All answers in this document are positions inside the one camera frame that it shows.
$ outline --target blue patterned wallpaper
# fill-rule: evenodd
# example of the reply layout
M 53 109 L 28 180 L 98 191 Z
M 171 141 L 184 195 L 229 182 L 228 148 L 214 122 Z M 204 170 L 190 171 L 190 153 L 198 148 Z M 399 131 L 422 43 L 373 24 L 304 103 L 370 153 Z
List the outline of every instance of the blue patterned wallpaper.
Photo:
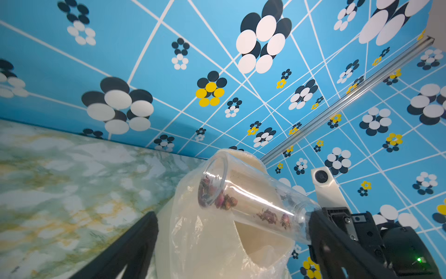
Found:
M 416 42 L 431 3 L 0 7 L 0 117 L 209 158 L 228 147 L 262 157 Z
M 430 48 L 337 112 L 267 166 L 317 200 L 310 169 L 327 166 L 353 213 L 379 228 L 412 226 L 446 278 L 446 76 Z M 293 279 L 312 278 L 308 249 L 296 244 Z

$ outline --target yellow circle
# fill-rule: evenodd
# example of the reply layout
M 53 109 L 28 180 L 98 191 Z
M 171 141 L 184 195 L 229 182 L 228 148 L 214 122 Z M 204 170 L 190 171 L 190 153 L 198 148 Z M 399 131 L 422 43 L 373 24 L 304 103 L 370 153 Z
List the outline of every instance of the yellow circle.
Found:
M 197 96 L 197 98 L 202 99 L 202 98 L 206 97 L 207 92 L 206 92 L 206 90 L 200 88 L 200 89 L 197 90 L 195 95 Z
M 217 89 L 217 85 L 213 82 L 209 82 L 206 84 L 206 91 L 208 92 L 214 92 Z
M 216 106 L 216 105 L 218 105 L 220 103 L 220 99 L 219 98 L 212 98 L 211 99 L 211 106 Z
M 442 205 L 437 206 L 437 210 L 439 213 L 446 215 L 446 205 L 442 204 Z
M 313 279 L 314 278 L 314 272 L 311 269 L 307 270 L 307 276 L 310 277 L 310 279 Z
M 217 98 L 223 97 L 223 95 L 224 95 L 224 89 L 223 88 L 217 88 L 214 91 L 214 96 L 217 97 Z
M 200 106 L 207 107 L 209 105 L 209 99 L 201 99 L 200 100 Z
M 321 275 L 321 273 L 320 273 L 319 271 L 315 271 L 315 272 L 314 272 L 314 277 L 315 277 L 316 279 L 322 279 L 322 275 Z

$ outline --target polka dot flower pattern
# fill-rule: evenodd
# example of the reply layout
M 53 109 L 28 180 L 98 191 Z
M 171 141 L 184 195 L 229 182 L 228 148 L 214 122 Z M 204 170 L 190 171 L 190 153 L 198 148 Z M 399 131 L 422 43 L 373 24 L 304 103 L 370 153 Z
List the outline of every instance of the polka dot flower pattern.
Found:
M 200 106 L 207 107 L 208 105 L 217 106 L 220 103 L 220 98 L 224 95 L 224 89 L 227 84 L 225 78 L 220 78 L 217 71 L 211 71 L 207 74 L 207 78 L 200 78 L 197 85 L 200 89 L 195 93 L 196 97 L 200 99 Z

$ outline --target black and white flower pattern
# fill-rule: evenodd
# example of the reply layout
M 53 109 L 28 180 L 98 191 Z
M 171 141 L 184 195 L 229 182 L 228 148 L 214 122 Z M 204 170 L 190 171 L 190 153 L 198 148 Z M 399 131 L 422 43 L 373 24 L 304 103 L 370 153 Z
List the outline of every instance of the black and white flower pattern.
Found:
M 412 185 L 420 195 L 432 195 L 434 193 L 433 187 L 435 186 L 438 186 L 437 176 L 429 174 L 426 171 L 422 171 L 420 175 L 417 176 L 417 182 Z
M 328 154 L 325 165 L 330 168 L 333 175 L 337 175 L 339 172 L 347 173 L 348 168 L 351 166 L 350 156 L 350 151 L 335 147 L 332 153 Z
M 152 94 L 142 89 L 130 91 L 128 84 L 116 77 L 104 78 L 100 87 L 104 93 L 85 92 L 82 102 L 91 118 L 105 122 L 109 133 L 121 135 L 129 128 L 135 131 L 150 128 L 149 117 L 154 110 Z M 129 107 L 127 114 L 122 112 Z
M 382 46 L 400 31 L 404 24 L 429 3 L 429 0 L 409 0 L 398 8 L 399 0 L 377 1 L 376 10 L 359 33 L 359 42 L 365 44 L 376 37 Z
M 359 67 L 359 59 L 356 59 L 355 61 L 353 61 L 353 63 L 350 63 L 347 65 L 347 67 L 345 67 L 345 71 L 343 71 L 340 75 L 339 75 L 339 79 L 336 83 L 344 83 L 347 81 L 347 79 L 349 77 L 351 77 L 351 75 L 353 74 L 353 71 L 358 69 Z
M 407 111 L 419 115 L 420 122 L 425 125 L 437 124 L 440 117 L 446 119 L 446 86 L 440 89 L 437 84 L 430 83 L 421 87 L 420 92 L 410 100 Z
M 389 116 L 390 109 L 383 108 L 380 110 L 377 107 L 373 107 L 363 116 L 359 126 L 360 128 L 365 129 L 366 134 L 369 136 L 374 136 L 378 132 L 385 133 L 389 130 L 388 127 L 392 123 Z
M 438 67 L 442 58 L 443 52 L 441 50 L 426 50 L 420 57 L 421 62 L 418 62 L 417 66 L 422 67 L 423 70 L 429 70 L 432 67 Z
M 14 66 L 6 60 L 0 59 L 0 97 L 13 98 L 14 96 L 28 97 L 25 82 L 12 71 Z
M 313 94 L 319 88 L 317 85 L 315 85 L 315 83 L 316 81 L 311 79 L 305 85 L 299 86 L 294 92 L 294 95 L 291 96 L 291 104 L 289 105 L 288 109 L 293 110 L 303 108 L 305 103 L 308 102 L 311 97 L 313 97 Z
M 74 37 L 80 45 L 96 45 L 96 32 L 86 25 L 90 24 L 88 15 L 90 11 L 84 4 L 78 4 L 76 0 L 65 0 L 57 3 L 59 9 L 66 13 L 66 18 L 72 25 L 68 26 L 68 33 Z
M 358 0 L 357 3 L 354 0 L 347 0 L 347 6 L 338 13 L 338 21 L 334 24 L 333 29 L 344 31 L 348 23 L 355 18 L 358 7 L 361 7 L 364 2 L 365 0 Z
M 263 6 L 261 17 L 252 12 L 242 20 L 241 33 L 235 43 L 242 54 L 238 63 L 242 74 L 250 73 L 254 68 L 263 74 L 273 65 L 274 57 L 282 51 L 291 32 L 291 20 L 286 17 L 281 19 L 282 12 L 281 0 L 268 0 Z M 260 42 L 267 43 L 261 47 Z
M 259 132 L 254 139 L 254 147 L 267 145 L 268 142 L 273 139 L 275 134 L 276 130 L 273 130 L 271 127 L 266 128 L 263 132 Z
M 173 148 L 175 147 L 175 144 L 173 143 L 174 139 L 174 137 L 161 135 L 159 138 L 153 141 L 155 144 L 157 144 L 157 146 L 155 146 L 155 149 L 165 152 L 172 152 Z

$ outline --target white line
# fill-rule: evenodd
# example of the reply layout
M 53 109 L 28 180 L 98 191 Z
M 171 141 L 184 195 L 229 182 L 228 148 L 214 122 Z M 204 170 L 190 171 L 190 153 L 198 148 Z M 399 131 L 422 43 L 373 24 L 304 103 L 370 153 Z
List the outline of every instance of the white line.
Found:
M 163 11 L 163 14 L 161 14 L 161 17 L 158 19 L 157 24 L 155 25 L 155 28 L 153 28 L 152 32 L 150 33 L 149 38 L 147 39 L 147 42 L 144 45 L 144 48 L 142 49 L 142 52 L 140 53 L 138 60 L 136 61 L 135 66 L 133 67 L 133 70 L 130 74 L 130 77 L 127 80 L 127 83 L 130 84 L 132 82 L 133 76 L 135 75 L 136 70 L 138 69 L 139 64 L 141 63 L 142 58 L 144 57 L 145 52 L 147 51 L 150 43 L 152 42 L 153 37 L 155 36 L 155 33 L 158 31 L 158 28 L 160 28 L 161 22 L 163 21 L 164 17 L 166 16 L 168 10 L 172 6 L 174 0 L 170 0 L 166 6 L 166 8 Z

